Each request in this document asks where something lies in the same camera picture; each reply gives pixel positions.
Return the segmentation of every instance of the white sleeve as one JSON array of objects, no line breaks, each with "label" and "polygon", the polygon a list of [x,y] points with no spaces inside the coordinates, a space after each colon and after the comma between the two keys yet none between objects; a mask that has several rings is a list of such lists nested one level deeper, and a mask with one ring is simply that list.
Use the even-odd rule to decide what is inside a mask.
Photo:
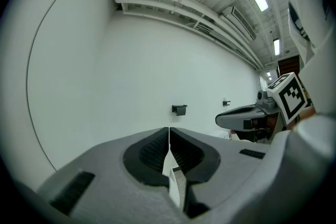
[{"label": "white sleeve", "polygon": [[306,63],[310,48],[316,53],[319,48],[335,38],[335,16],[326,0],[289,0],[289,2],[295,13],[293,17],[289,13],[290,34]]}]

